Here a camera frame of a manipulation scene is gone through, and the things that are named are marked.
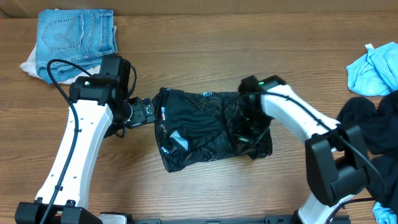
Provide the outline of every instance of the white cloth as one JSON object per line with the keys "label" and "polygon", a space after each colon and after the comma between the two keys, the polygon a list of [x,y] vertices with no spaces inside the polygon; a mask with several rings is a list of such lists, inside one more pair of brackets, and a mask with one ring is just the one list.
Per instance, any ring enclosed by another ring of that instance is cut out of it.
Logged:
{"label": "white cloth", "polygon": [[[30,53],[29,57],[27,58],[27,61],[22,63],[19,67],[24,72],[27,72],[28,75],[33,76],[35,78],[41,79],[38,76],[37,70],[36,70],[36,45],[33,48],[33,51]],[[100,68],[101,68],[101,66],[98,65],[98,66],[95,66],[95,67],[93,67],[91,69],[88,69],[87,72],[90,73],[90,74],[96,74],[96,73],[100,72]],[[62,82],[58,82],[58,83],[70,85],[70,84],[74,83],[76,81],[76,79],[78,77],[80,77],[80,76],[87,76],[87,74],[85,74],[84,72],[81,72],[80,74],[78,74],[77,76],[75,76],[73,78],[70,78],[68,80],[65,80],[65,81],[62,81]]]}

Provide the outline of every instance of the crumpled black fabric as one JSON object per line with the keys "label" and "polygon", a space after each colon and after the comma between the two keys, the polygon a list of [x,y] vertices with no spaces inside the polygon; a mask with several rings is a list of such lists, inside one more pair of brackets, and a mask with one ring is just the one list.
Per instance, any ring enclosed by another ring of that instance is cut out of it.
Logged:
{"label": "crumpled black fabric", "polygon": [[[379,202],[398,213],[398,90],[385,96],[378,109],[364,97],[352,98],[344,105],[337,120],[359,125],[369,150],[373,154],[382,154],[371,161],[388,189]],[[368,191],[376,197],[381,193],[381,187],[375,182],[368,186]]]}
{"label": "crumpled black fabric", "polygon": [[[269,130],[256,147],[236,147],[234,133],[246,119],[246,105],[239,93],[185,93],[161,88],[152,100],[155,135],[164,167],[182,170],[196,162],[210,162],[247,154],[252,159],[272,154]],[[175,132],[187,141],[171,138]]]}

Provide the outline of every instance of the jeans pocket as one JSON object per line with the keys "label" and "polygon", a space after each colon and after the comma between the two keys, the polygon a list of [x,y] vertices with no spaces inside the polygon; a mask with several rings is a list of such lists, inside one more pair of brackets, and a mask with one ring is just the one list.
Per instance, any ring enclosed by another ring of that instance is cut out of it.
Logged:
{"label": "jeans pocket", "polygon": [[45,27],[42,40],[51,51],[75,49],[83,38],[83,15],[50,21]]}

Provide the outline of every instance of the wooden surface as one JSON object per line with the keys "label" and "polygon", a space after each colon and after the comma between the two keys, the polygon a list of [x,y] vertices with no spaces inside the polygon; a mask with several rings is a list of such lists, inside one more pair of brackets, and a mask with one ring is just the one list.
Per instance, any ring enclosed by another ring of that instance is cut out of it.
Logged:
{"label": "wooden surface", "polygon": [[[0,223],[32,202],[54,161],[68,107],[52,85],[19,68],[35,45],[36,19],[0,20]],[[351,97],[345,66],[396,39],[396,12],[117,17],[119,55],[138,71],[136,92],[160,87],[236,91],[250,75],[279,75],[332,118]],[[378,103],[380,97],[371,98]],[[194,164],[169,174],[153,125],[103,141],[89,210],[135,218],[234,218],[291,214],[310,191],[304,147],[277,121],[274,153]],[[357,197],[368,196],[367,192]],[[353,223],[374,223],[372,202],[347,206]]]}
{"label": "wooden surface", "polygon": [[396,0],[0,0],[15,18],[37,17],[44,9],[113,9],[117,16],[265,12],[398,11]]}

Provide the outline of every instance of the blue jeans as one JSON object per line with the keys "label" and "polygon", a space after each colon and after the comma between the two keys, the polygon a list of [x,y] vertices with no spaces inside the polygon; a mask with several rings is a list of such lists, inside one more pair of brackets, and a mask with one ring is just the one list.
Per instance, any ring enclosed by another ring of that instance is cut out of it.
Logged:
{"label": "blue jeans", "polygon": [[[64,59],[89,69],[101,65],[104,55],[117,52],[112,10],[46,9],[39,14],[36,69],[47,83],[51,83],[47,73],[47,63],[51,59]],[[56,81],[65,81],[81,71],[55,62],[51,72]]]}

